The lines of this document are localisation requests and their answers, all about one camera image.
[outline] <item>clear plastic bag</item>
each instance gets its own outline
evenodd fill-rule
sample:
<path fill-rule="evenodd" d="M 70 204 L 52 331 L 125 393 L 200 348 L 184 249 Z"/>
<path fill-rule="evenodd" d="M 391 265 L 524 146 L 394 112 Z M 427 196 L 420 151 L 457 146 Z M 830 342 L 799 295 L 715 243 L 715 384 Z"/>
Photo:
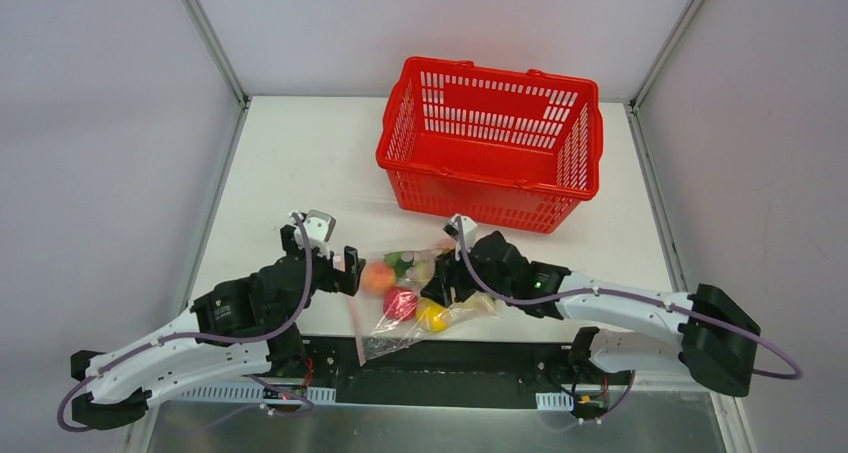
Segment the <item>clear plastic bag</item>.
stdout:
<path fill-rule="evenodd" d="M 434 275 L 436 258 L 454 247 L 450 240 L 426 250 L 366 258 L 359 292 L 350 302 L 360 362 L 407 348 L 470 319 L 498 316 L 494 300 L 484 293 L 447 308 L 421 296 Z"/>

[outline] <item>lemon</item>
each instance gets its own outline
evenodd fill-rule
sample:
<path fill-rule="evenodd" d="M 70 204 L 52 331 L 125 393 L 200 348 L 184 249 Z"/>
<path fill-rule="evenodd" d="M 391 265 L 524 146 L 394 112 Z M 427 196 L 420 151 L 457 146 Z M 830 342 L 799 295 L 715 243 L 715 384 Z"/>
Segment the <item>lemon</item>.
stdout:
<path fill-rule="evenodd" d="M 418 324 L 432 333 L 448 329 L 449 313 L 445 307 L 428 298 L 421 298 L 415 310 Z"/>

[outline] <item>white tabletop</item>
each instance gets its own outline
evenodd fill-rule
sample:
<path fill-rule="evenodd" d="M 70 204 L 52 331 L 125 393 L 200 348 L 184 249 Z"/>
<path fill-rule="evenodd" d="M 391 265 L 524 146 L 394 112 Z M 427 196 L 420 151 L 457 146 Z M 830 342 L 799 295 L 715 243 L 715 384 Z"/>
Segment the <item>white tabletop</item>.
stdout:
<path fill-rule="evenodd" d="M 239 139 L 192 298 L 282 256 L 279 228 L 292 210 L 336 217 L 331 248 L 363 258 L 426 248 L 444 237 L 445 218 L 397 207 L 375 150 L 384 98 L 255 97 Z M 502 228 L 530 260 L 607 281 L 671 288 L 624 106 L 603 104 L 600 192 L 550 235 Z M 479 236 L 494 228 L 481 225 Z M 475 319 L 443 339 L 563 342 L 585 322 L 536 319 L 499 305 L 500 319 Z M 318 292 L 297 321 L 302 334 L 352 336 L 344 295 Z"/>

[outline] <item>wire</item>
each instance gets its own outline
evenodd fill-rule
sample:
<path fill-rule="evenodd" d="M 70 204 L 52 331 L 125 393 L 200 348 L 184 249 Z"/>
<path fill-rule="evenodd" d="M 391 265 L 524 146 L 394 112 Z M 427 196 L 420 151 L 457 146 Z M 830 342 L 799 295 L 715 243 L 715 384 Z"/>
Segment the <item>wire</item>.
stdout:
<path fill-rule="evenodd" d="M 618 408 L 624 402 L 624 400 L 630 395 L 630 392 L 633 390 L 633 382 L 635 381 L 635 378 L 636 378 L 636 372 L 631 371 L 630 372 L 630 381 L 627 382 L 627 387 L 624 389 L 624 393 L 621 394 L 621 396 L 618 398 L 618 400 L 616 400 L 615 404 L 613 404 L 610 407 L 610 409 L 606 411 L 606 413 L 595 418 L 595 421 L 600 421 L 600 420 L 605 419 L 607 416 L 609 416 L 610 413 L 613 412 L 613 410 Z M 542 427 L 544 429 L 546 429 L 547 431 L 549 431 L 551 433 L 565 433 L 566 431 L 574 428 L 575 426 L 579 426 L 579 425 L 583 424 L 578 420 L 578 421 L 575 421 L 574 423 L 571 423 L 570 425 L 566 426 L 565 428 L 554 429 L 554 428 L 551 428 L 550 426 L 546 425 L 545 422 L 541 418 L 539 419 L 539 422 L 542 424 Z"/>
<path fill-rule="evenodd" d="M 244 376 L 246 378 L 250 378 L 251 380 L 259 383 L 260 385 L 264 386 L 265 388 L 268 388 L 271 391 L 275 391 L 275 392 L 283 395 L 284 398 L 294 398 L 295 400 L 303 403 L 303 406 L 298 408 L 297 411 L 278 411 L 278 410 L 274 410 L 274 409 L 269 409 L 268 411 L 272 411 L 274 416 L 287 416 L 287 417 L 303 416 L 303 415 L 305 415 L 305 414 L 307 414 L 307 413 L 309 413 L 309 412 L 311 412 L 312 410 L 315 409 L 315 403 L 312 403 L 311 401 L 309 401 L 308 398 L 304 398 L 304 397 L 298 395 L 297 393 L 295 393 L 291 390 L 287 390 L 285 388 L 280 388 L 279 386 L 274 386 L 274 385 L 268 383 L 267 381 L 263 380 L 262 378 L 259 378 L 256 375 L 244 375 Z"/>
<path fill-rule="evenodd" d="M 615 410 L 616 408 L 618 408 L 618 407 L 619 407 L 619 405 L 621 405 L 622 403 L 624 403 L 625 398 L 627 398 L 627 397 L 630 395 L 630 392 L 633 390 L 633 382 L 635 381 L 635 379 L 636 379 L 636 372 L 635 372 L 635 371 L 631 371 L 631 372 L 630 372 L 630 381 L 629 381 L 629 382 L 627 382 L 627 388 L 625 388 L 625 389 L 624 389 L 624 393 L 622 393 L 622 394 L 621 394 L 621 396 L 618 398 L 618 400 L 616 400 L 615 404 L 614 404 L 614 405 L 612 405 L 612 406 L 610 407 L 610 409 L 609 409 L 609 410 L 607 410 L 607 412 L 606 412 L 606 413 L 604 413 L 603 415 L 599 416 L 599 417 L 598 417 L 598 419 L 603 420 L 604 418 L 606 418 L 607 416 L 609 416 L 609 414 L 610 414 L 610 413 L 612 413 L 612 412 L 613 412 L 613 410 Z"/>
<path fill-rule="evenodd" d="M 306 274 L 305 274 L 304 284 L 303 284 L 303 295 L 301 295 L 300 302 L 297 304 L 297 307 L 295 308 L 294 312 L 291 314 L 291 316 L 289 317 L 288 320 L 286 320 L 282 325 L 280 325 L 279 328 L 277 328 L 277 329 L 275 329 L 275 330 L 273 330 L 269 333 L 265 333 L 264 335 L 238 338 L 238 337 L 229 337 L 229 336 L 222 336 L 222 335 L 213 335 L 211 333 L 181 332 L 181 333 L 172 333 L 170 335 L 161 336 L 161 337 L 157 338 L 155 343 L 151 342 L 151 343 L 144 343 L 142 345 L 139 345 L 139 346 L 133 348 L 132 350 L 124 353 L 123 355 L 115 358 L 114 360 L 110 361 L 109 363 L 106 363 L 102 367 L 98 368 L 96 376 L 88 376 L 88 377 L 84 378 L 82 381 L 80 381 L 79 383 L 77 383 L 76 385 L 74 385 L 73 388 L 71 388 L 71 390 L 65 395 L 65 397 L 62 398 L 62 401 L 59 402 L 59 408 L 56 412 L 56 422 L 59 424 L 59 427 L 62 428 L 63 430 L 65 430 L 65 431 L 69 431 L 71 433 L 82 433 L 82 432 L 93 430 L 93 428 L 88 427 L 88 426 L 73 426 L 73 425 L 71 425 L 71 424 L 69 424 L 68 422 L 65 421 L 65 409 L 68 407 L 68 403 L 71 402 L 71 400 L 74 398 L 74 396 L 76 396 L 76 394 L 80 390 L 85 388 L 89 383 L 94 381 L 98 376 L 102 376 L 103 374 L 105 374 L 109 370 L 111 370 L 112 368 L 114 368 L 114 367 L 120 365 L 121 363 L 129 360 L 130 358 L 132 358 L 136 355 L 139 355 L 139 354 L 141 354 L 141 353 L 143 353 L 143 352 L 145 352 L 145 351 L 147 351 L 151 348 L 154 348 L 156 344 L 161 346 L 161 345 L 163 345 L 163 344 L 165 344 L 169 341 L 179 340 L 179 339 L 184 339 L 184 338 L 194 338 L 194 339 L 198 339 L 198 340 L 215 341 L 215 342 L 218 342 L 218 343 L 225 343 L 225 344 L 230 344 L 230 345 L 235 344 L 235 343 L 242 343 L 242 344 L 244 344 L 244 343 L 259 343 L 259 342 L 262 342 L 262 341 L 268 341 L 271 338 L 275 338 L 275 337 L 279 336 L 281 333 L 283 333 L 284 331 L 286 331 L 287 329 L 289 329 L 291 327 L 291 325 L 294 324 L 295 320 L 297 320 L 297 317 L 300 316 L 300 313 L 303 312 L 303 309 L 306 307 L 306 302 L 309 300 L 309 292 L 310 292 L 310 289 L 311 289 L 311 286 L 312 286 L 312 245 L 309 243 L 309 236 L 306 232 L 306 227 L 303 226 L 303 221 L 300 219 L 298 214 L 292 213 L 292 218 L 294 219 L 294 222 L 297 225 L 297 228 L 300 230 L 301 237 L 303 238 L 303 250 L 306 252 Z M 253 378 L 252 375 L 248 375 L 248 376 L 251 377 L 251 379 L 253 379 L 254 381 L 262 383 L 257 378 Z M 299 397 L 295 394 L 291 394 L 290 396 L 292 396 L 293 398 L 296 398 L 296 399 L 302 398 L 302 397 Z"/>
<path fill-rule="evenodd" d="M 303 375 L 303 381 L 300 383 L 300 386 L 298 386 L 297 389 L 306 388 L 307 386 L 309 386 L 310 383 L 312 383 L 312 376 L 314 374 L 314 371 L 312 369 L 312 358 L 307 358 L 306 361 L 303 362 L 303 364 L 306 365 L 308 371 L 305 375 Z"/>
<path fill-rule="evenodd" d="M 648 297 L 645 297 L 645 296 L 642 296 L 642 295 L 637 295 L 636 293 L 630 293 L 628 291 L 621 291 L 621 290 L 614 290 L 614 289 L 611 289 L 611 288 L 597 288 L 597 289 L 578 288 L 578 289 L 571 290 L 571 291 L 563 291 L 563 292 L 555 293 L 553 295 L 546 295 L 546 296 L 542 296 L 542 297 L 539 297 L 539 298 L 531 298 L 531 299 L 528 299 L 528 300 L 524 300 L 524 299 L 520 299 L 520 298 L 510 298 L 508 296 L 504 296 L 504 295 L 496 292 L 492 288 L 490 288 L 486 283 L 483 282 L 483 280 L 480 278 L 480 276 L 477 274 L 477 272 L 474 271 L 474 267 L 471 265 L 471 258 L 469 258 L 469 256 L 468 256 L 468 251 L 467 251 L 468 249 L 467 249 L 467 246 L 465 244 L 465 234 L 462 231 L 462 221 L 456 222 L 456 226 L 457 226 L 457 230 L 459 231 L 460 253 L 462 254 L 462 260 L 465 262 L 466 268 L 468 268 L 468 273 L 471 275 L 471 277 L 474 279 L 474 281 L 477 282 L 477 286 L 479 286 L 484 292 L 494 296 L 495 298 L 503 301 L 504 303 L 507 303 L 507 304 L 510 304 L 510 305 L 517 305 L 517 306 L 538 305 L 540 303 L 547 303 L 549 301 L 558 300 L 560 298 L 565 298 L 565 297 L 568 297 L 568 296 L 582 295 L 582 294 L 585 294 L 585 293 L 594 293 L 594 294 L 603 293 L 605 295 L 617 296 L 619 298 L 627 298 L 627 299 L 630 299 L 630 300 L 641 301 L 642 303 L 647 303 L 649 305 L 653 305 L 653 306 L 656 306 L 656 307 L 659 307 L 659 308 L 667 308 L 670 311 L 674 311 L 676 313 L 684 314 L 684 315 L 689 316 L 691 318 L 694 318 L 698 321 L 702 321 L 704 323 L 709 323 L 711 325 L 715 325 L 715 326 L 718 326 L 720 328 L 724 328 L 725 330 L 728 330 L 731 333 L 735 333 L 735 334 L 737 334 L 737 335 L 739 335 L 739 336 L 741 336 L 741 337 L 743 337 L 747 340 L 751 340 L 751 341 L 757 343 L 758 345 L 762 346 L 763 348 L 771 351 L 775 355 L 777 355 L 778 358 L 783 360 L 787 365 L 789 365 L 790 368 L 792 368 L 794 370 L 792 373 L 778 373 L 778 372 L 774 372 L 774 371 L 760 370 L 760 369 L 755 368 L 754 371 L 753 371 L 753 373 L 755 375 L 766 376 L 766 377 L 769 377 L 769 378 L 777 378 L 777 379 L 781 379 L 781 380 L 797 380 L 797 379 L 800 379 L 802 376 L 804 376 L 804 372 L 801 369 L 801 365 L 798 364 L 798 362 L 795 361 L 794 359 L 792 359 L 792 357 L 790 357 L 789 354 L 787 354 L 785 351 L 783 351 L 780 347 L 778 347 L 777 345 L 775 345 L 771 341 L 766 340 L 765 338 L 762 338 L 759 335 L 751 333 L 748 330 L 739 328 L 736 325 L 731 325 L 730 323 L 727 323 L 725 321 L 717 320 L 715 318 L 712 318 L 712 317 L 709 317 L 707 315 L 698 313 L 696 311 L 692 311 L 690 309 L 683 308 L 681 306 L 677 306 L 674 303 L 669 303 L 668 305 L 666 305 L 666 303 L 663 302 L 662 300 L 657 300 L 657 299 L 654 299 L 654 298 L 648 298 Z"/>
<path fill-rule="evenodd" d="M 582 399 L 583 399 L 583 396 L 586 396 L 586 395 L 580 395 L 580 394 L 577 394 L 577 393 L 575 392 L 575 390 L 577 389 L 577 383 L 578 383 L 578 380 L 580 379 L 580 370 L 579 370 L 579 369 L 578 369 L 578 370 L 577 370 L 577 372 L 574 374 L 574 383 L 571 385 L 571 389 L 570 389 L 570 390 L 569 390 L 568 388 L 566 388 L 566 387 L 562 386 L 562 383 L 560 383 L 559 381 L 557 381 L 557 380 L 553 377 L 553 375 L 552 375 L 552 373 L 551 373 L 551 370 L 553 370 L 553 367 L 545 368 L 545 376 L 547 376 L 548 381 L 550 381 L 550 382 L 551 382 L 551 383 L 553 383 L 553 384 L 554 384 L 557 388 L 559 388 L 561 392 L 563 392 L 563 393 L 565 393 L 566 395 L 570 396 L 570 397 L 571 397 L 571 398 L 573 398 L 575 401 L 580 401 L 580 400 L 582 400 Z M 601 396 L 603 396 L 603 395 L 606 393 L 606 391 L 607 391 L 608 385 L 609 385 L 609 383 L 608 383 L 608 380 L 607 380 L 607 376 L 606 376 L 606 375 L 604 375 L 604 381 L 603 381 L 603 385 L 602 385 L 601 391 L 600 391 L 599 393 L 597 393 L 596 395 L 591 395 L 591 396 L 589 396 L 589 398 L 590 398 L 590 399 L 592 399 L 592 400 L 596 400 L 596 399 L 600 398 Z"/>
<path fill-rule="evenodd" d="M 221 423 L 223 423 L 227 420 L 230 420 L 232 418 L 235 418 L 236 416 L 238 416 L 238 415 L 240 415 L 240 414 L 242 414 L 242 413 L 244 413 L 245 411 L 248 411 L 248 410 L 261 409 L 261 410 L 271 412 L 271 413 L 269 413 L 269 415 L 271 415 L 271 416 L 292 417 L 292 416 L 303 416 L 303 415 L 311 412 L 312 409 L 315 408 L 315 403 L 312 403 L 309 399 L 304 398 L 304 397 L 296 394 L 295 392 L 293 392 L 291 390 L 287 390 L 287 389 L 281 388 L 279 386 L 274 386 L 274 385 L 262 380 L 261 378 L 259 378 L 256 375 L 245 375 L 245 378 L 250 378 L 251 380 L 255 381 L 256 383 L 259 383 L 260 385 L 262 385 L 263 387 L 265 387 L 269 390 L 272 390 L 276 393 L 279 393 L 283 397 L 283 399 L 292 398 L 292 399 L 298 400 L 302 403 L 302 405 L 296 411 L 291 411 L 291 412 L 279 411 L 279 410 L 276 410 L 274 408 L 270 408 L 267 403 L 260 403 L 258 405 L 256 405 L 256 404 L 243 405 L 243 406 L 236 408 L 235 410 L 227 413 L 226 415 L 224 415 L 224 416 L 222 416 L 218 419 L 210 421 L 209 423 L 207 423 L 203 426 L 193 428 L 193 429 L 188 430 L 188 431 L 180 431 L 179 434 L 181 434 L 181 435 L 194 435 L 196 433 L 200 433 L 200 432 L 212 429 L 212 428 L 220 425 Z"/>

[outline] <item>pink fruit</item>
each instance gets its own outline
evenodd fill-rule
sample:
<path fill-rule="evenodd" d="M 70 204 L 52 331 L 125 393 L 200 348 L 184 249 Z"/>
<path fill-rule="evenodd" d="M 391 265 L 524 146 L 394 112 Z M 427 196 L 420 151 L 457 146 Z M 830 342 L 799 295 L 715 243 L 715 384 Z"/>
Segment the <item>pink fruit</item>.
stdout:
<path fill-rule="evenodd" d="M 395 286 L 395 270 L 382 261 L 368 262 L 362 270 L 359 279 L 359 287 L 362 291 L 372 295 L 382 295 L 389 288 Z"/>
<path fill-rule="evenodd" d="M 395 286 L 383 297 L 383 313 L 386 318 L 396 321 L 406 321 L 415 318 L 415 308 L 418 306 L 418 295 L 409 288 Z"/>

